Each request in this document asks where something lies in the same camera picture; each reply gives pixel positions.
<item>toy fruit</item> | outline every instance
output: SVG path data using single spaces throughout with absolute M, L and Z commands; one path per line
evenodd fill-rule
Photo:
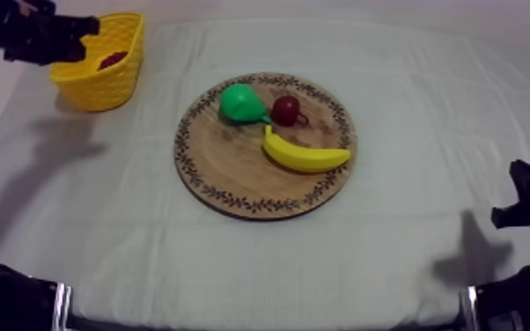
M 265 105 L 257 96 L 257 92 L 249 85 L 234 84 L 228 86 L 222 92 L 220 110 L 224 116 L 232 121 L 271 123 Z
M 351 158 L 349 150 L 306 148 L 291 144 L 265 128 L 263 149 L 280 165 L 304 173 L 320 173 L 336 168 Z
M 300 101 L 294 97 L 281 97 L 273 104 L 271 111 L 271 120 L 279 125 L 292 126 L 298 121 L 303 120 L 308 124 L 308 118 L 300 113 Z
M 105 69 L 106 67 L 110 67 L 119 61 L 123 60 L 123 58 L 128 54 L 128 52 L 115 52 L 112 55 L 108 56 L 105 60 L 103 60 L 102 63 L 100 63 L 99 70 Z

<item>decorative plate border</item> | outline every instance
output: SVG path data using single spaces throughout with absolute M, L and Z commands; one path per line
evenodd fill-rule
M 318 181 L 316 185 L 314 185 L 312 191 L 305 194 L 301 199 L 248 200 L 244 196 L 236 196 L 232 192 L 216 188 L 215 186 L 207 183 L 203 179 L 202 175 L 197 171 L 194 160 L 188 155 L 188 139 L 190 138 L 189 126 L 191 125 L 191 121 L 197 117 L 197 115 L 201 114 L 206 108 L 210 107 L 212 103 L 216 102 L 222 95 L 222 92 L 228 86 L 233 84 L 250 85 L 254 83 L 255 80 L 260 84 L 274 85 L 276 87 L 292 87 L 299 92 L 305 92 L 309 97 L 317 99 L 320 103 L 327 105 L 327 107 L 333 111 L 333 120 L 339 128 L 339 132 L 341 132 L 337 148 L 347 149 L 351 145 L 350 124 L 345 120 L 347 117 L 345 109 L 341 104 L 334 102 L 334 98 L 330 97 L 326 92 L 320 91 L 318 87 L 309 83 L 305 83 L 304 81 L 299 80 L 291 75 L 255 73 L 235 77 L 224 81 L 220 85 L 214 86 L 204 93 L 204 96 L 185 113 L 179 122 L 177 135 L 174 139 L 175 164 L 180 166 L 182 171 L 181 176 L 184 174 L 188 177 L 189 185 L 198 189 L 197 193 L 201 193 L 202 196 L 207 199 L 224 203 L 228 205 L 228 207 L 245 209 L 251 211 L 252 213 L 264 210 L 269 212 L 279 210 L 292 212 L 294 210 L 301 209 L 303 204 L 312 207 L 320 200 L 325 191 L 329 190 L 335 185 L 337 174 L 347 171 L 346 165 L 342 165 L 336 169 L 326 172 L 325 178 Z

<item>white tablecloth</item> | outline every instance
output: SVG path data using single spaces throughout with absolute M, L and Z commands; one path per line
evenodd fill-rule
M 336 198 L 245 223 L 182 185 L 187 106 L 240 74 L 332 92 L 357 127 Z M 496 231 L 530 162 L 530 53 L 324 19 L 150 25 L 136 94 L 73 114 L 25 70 L 0 118 L 0 262 L 75 287 L 75 312 L 153 327 L 308 329 L 449 320 L 456 292 L 530 264 L 530 229 Z

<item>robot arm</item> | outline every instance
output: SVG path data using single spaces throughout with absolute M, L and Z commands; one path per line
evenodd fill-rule
M 99 33 L 94 17 L 55 15 L 48 0 L 0 0 L 0 48 L 4 59 L 46 65 L 85 58 L 80 38 Z

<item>plastic basket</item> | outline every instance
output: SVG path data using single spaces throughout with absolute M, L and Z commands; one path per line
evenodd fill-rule
M 142 15 L 120 12 L 99 20 L 99 35 L 82 38 L 86 58 L 78 63 L 55 63 L 49 74 L 66 99 L 87 111 L 112 109 L 131 97 L 144 52 Z M 123 51 L 128 54 L 118 63 L 99 70 L 104 59 Z

